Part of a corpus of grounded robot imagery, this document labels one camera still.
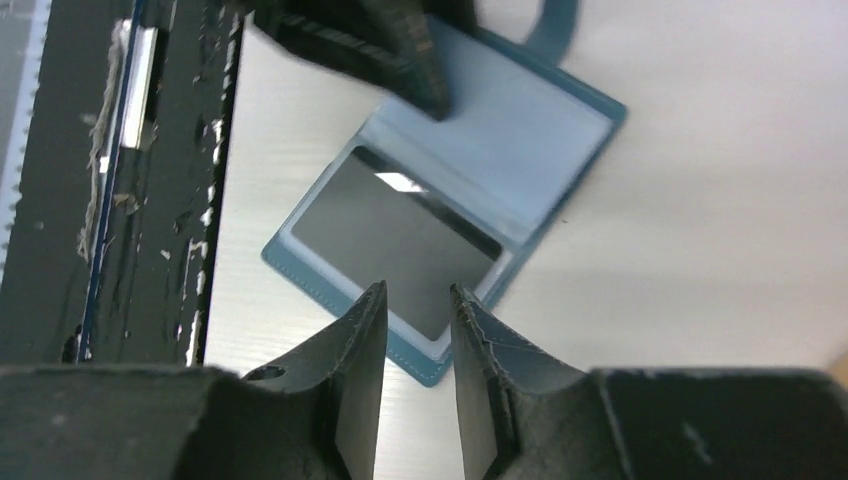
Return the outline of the black credit card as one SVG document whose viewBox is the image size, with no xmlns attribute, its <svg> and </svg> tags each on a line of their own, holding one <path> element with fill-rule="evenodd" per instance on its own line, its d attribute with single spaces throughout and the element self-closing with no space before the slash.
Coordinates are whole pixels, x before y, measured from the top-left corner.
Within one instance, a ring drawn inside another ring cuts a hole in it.
<svg viewBox="0 0 848 480">
<path fill-rule="evenodd" d="M 450 286 L 479 286 L 503 251 L 364 146 L 340 163 L 291 234 L 360 287 L 386 281 L 390 311 L 428 341 L 446 331 Z"/>
</svg>

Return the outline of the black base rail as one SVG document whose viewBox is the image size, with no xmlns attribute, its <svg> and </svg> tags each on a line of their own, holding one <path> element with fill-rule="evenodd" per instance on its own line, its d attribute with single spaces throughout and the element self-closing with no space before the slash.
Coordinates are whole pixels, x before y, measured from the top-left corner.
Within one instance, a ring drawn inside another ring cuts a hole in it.
<svg viewBox="0 0 848 480">
<path fill-rule="evenodd" d="M 49 2 L 1 360 L 198 365 L 244 19 L 225 1 Z"/>
</svg>

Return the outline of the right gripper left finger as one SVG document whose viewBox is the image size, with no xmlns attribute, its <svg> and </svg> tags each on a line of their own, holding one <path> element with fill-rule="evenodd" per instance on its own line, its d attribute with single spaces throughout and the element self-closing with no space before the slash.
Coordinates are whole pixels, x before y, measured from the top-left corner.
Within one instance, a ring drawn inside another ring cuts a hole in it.
<svg viewBox="0 0 848 480">
<path fill-rule="evenodd" d="M 5 479 L 369 479 L 388 292 L 244 377 L 208 367 L 1 370 Z"/>
</svg>

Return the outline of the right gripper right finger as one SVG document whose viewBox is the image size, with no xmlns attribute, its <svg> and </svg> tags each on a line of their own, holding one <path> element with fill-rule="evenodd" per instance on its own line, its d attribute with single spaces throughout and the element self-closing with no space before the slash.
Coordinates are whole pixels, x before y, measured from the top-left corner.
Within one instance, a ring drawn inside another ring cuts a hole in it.
<svg viewBox="0 0 848 480">
<path fill-rule="evenodd" d="M 847 392 L 799 368 L 578 370 L 451 289 L 468 479 L 843 479 Z"/>
</svg>

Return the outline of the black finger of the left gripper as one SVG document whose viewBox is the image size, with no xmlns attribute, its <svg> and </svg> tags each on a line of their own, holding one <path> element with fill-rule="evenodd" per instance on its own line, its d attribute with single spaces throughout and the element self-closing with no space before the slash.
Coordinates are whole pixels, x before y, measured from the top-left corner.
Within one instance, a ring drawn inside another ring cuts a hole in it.
<svg viewBox="0 0 848 480">
<path fill-rule="evenodd" d="M 452 101 L 428 17 L 477 33 L 473 1 L 261 0 L 251 14 L 288 53 L 390 91 L 437 121 Z"/>
</svg>

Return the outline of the teal card holder wallet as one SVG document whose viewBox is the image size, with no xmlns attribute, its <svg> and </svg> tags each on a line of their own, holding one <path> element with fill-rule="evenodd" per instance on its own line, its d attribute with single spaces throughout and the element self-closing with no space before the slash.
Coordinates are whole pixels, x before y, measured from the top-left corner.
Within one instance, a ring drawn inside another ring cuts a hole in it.
<svg viewBox="0 0 848 480">
<path fill-rule="evenodd" d="M 370 284 L 350 282 L 291 229 L 340 163 L 364 146 L 501 244 L 480 285 L 466 285 L 495 305 L 627 115 L 622 103 L 560 68 L 578 11 L 575 1 L 544 2 L 521 44 L 431 20 L 450 113 L 437 121 L 385 98 L 269 240 L 263 260 L 330 314 L 352 306 Z M 442 336 L 428 341 L 389 308 L 388 358 L 420 384 L 438 384 L 451 362 L 451 317 Z"/>
</svg>

